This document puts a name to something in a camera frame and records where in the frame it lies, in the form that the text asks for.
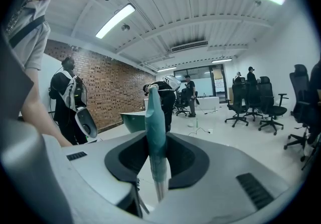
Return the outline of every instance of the black vent grille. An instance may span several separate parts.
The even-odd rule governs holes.
[[[190,43],[190,44],[185,44],[185,45],[180,45],[172,48],[172,53],[178,52],[178,51],[183,51],[195,47],[201,47],[201,46],[207,46],[209,44],[208,41],[200,41],[200,42],[195,42],[195,43]]]
[[[236,179],[258,210],[267,206],[274,200],[272,195],[270,195],[251,173],[239,175]]]
[[[73,161],[73,160],[77,160],[77,159],[79,159],[81,157],[84,157],[86,155],[87,154],[85,152],[79,152],[79,153],[67,155],[67,158],[68,158],[69,161]]]

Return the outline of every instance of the chair armrest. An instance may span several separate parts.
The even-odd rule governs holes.
[[[283,98],[284,98],[284,99],[288,99],[288,98],[287,98],[287,97],[284,97],[285,95],[287,95],[286,93],[280,93],[279,95],[281,96],[279,106],[281,106]]]
[[[301,118],[302,118],[303,111],[305,110],[305,108],[307,108],[308,106],[310,106],[310,103],[305,102],[305,101],[298,101],[297,104],[300,104],[300,105],[301,105],[300,113],[299,113],[299,118],[298,118],[298,121],[301,122]]]

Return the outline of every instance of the black slot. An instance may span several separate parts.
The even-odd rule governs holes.
[[[77,159],[79,159],[81,157],[84,157],[86,155],[87,154],[85,152],[79,152],[79,153],[67,155],[67,158],[68,158],[69,161],[73,161],[73,160],[77,160]]]
[[[239,175],[236,179],[258,210],[274,200],[272,195],[251,173]]]

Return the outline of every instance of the white desk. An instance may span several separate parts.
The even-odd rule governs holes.
[[[220,107],[220,98],[217,96],[198,98],[198,101],[200,102],[200,105],[198,105],[198,107],[196,107],[195,110],[198,110],[198,109],[202,109],[202,110],[216,109],[216,110],[218,110]],[[145,103],[145,110],[147,110],[148,98],[144,99],[144,103]]]

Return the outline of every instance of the black shirt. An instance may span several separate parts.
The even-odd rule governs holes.
[[[172,89],[166,82],[158,81],[154,82],[152,85],[158,85],[158,90]],[[158,91],[159,96],[163,99],[169,94],[173,94],[174,91]]]
[[[247,74],[247,82],[250,85],[257,85],[257,80],[255,78],[255,75],[251,71],[249,71],[249,73]]]
[[[195,87],[195,83],[193,81],[190,81],[186,85],[186,96],[187,98],[190,98],[194,95],[193,87]]]
[[[72,71],[68,71],[68,73],[72,77],[75,76],[75,74]],[[61,72],[55,74],[51,79],[50,97],[52,99],[56,99],[54,120],[57,122],[68,122],[68,120],[73,118],[73,116],[75,115],[75,112],[73,110],[70,110],[68,107],[66,107],[65,102],[62,100],[61,96],[58,93],[60,92],[61,94],[64,94],[69,82],[70,79]]]

